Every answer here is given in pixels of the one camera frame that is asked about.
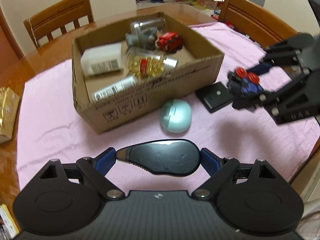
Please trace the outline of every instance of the wooden chair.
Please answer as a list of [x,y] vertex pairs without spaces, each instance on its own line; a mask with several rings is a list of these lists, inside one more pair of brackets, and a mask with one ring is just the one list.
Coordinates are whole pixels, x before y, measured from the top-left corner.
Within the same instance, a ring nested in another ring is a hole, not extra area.
[[67,33],[65,25],[73,22],[75,29],[79,28],[78,19],[87,16],[89,23],[93,22],[90,0],[63,0],[37,13],[23,23],[34,43],[39,48],[39,39],[44,36],[53,40],[51,32],[60,28],[62,35]]
[[231,23],[263,48],[297,34],[277,16],[248,0],[225,0],[218,21]]

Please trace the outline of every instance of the black oval grip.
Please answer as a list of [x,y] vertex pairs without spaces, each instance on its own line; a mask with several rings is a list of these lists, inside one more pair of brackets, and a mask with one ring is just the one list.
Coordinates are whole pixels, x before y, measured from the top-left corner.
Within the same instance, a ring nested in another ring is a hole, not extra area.
[[187,176],[200,165],[198,147],[184,139],[136,144],[118,150],[116,158],[156,175]]

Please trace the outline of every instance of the red label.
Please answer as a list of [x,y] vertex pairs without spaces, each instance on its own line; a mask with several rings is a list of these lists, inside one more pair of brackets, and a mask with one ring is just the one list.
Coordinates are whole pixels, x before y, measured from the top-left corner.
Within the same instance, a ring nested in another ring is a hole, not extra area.
[[145,58],[140,61],[140,72],[144,75],[147,74],[147,64],[148,60]]

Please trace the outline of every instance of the gold wrapped package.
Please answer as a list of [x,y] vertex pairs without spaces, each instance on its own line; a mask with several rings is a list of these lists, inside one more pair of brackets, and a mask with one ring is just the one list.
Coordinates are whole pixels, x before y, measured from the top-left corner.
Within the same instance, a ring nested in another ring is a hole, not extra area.
[[10,88],[0,88],[0,143],[12,140],[19,101]]

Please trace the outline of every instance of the red toy car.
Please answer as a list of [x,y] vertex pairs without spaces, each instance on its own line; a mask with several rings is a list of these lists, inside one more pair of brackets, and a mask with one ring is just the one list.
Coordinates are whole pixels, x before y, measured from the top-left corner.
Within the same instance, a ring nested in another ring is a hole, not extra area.
[[181,36],[174,32],[165,33],[157,41],[159,49],[174,53],[177,52],[178,49],[182,49],[182,43],[183,39]]

